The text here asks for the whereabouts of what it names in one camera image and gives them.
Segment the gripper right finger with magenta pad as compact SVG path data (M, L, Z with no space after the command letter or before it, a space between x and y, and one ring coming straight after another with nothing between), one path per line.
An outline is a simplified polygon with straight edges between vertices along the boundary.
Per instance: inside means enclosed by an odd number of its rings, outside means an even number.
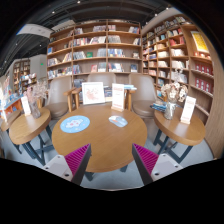
M169 155L158 155L135 143L132 144L132 155L144 185L182 169L182 166Z

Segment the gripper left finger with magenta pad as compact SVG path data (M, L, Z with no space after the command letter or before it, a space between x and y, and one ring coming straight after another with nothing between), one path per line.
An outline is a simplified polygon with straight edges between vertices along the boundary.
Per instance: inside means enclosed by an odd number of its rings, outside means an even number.
M80 185L91 156L91 145L86 144L66 156L56 155L43 170Z

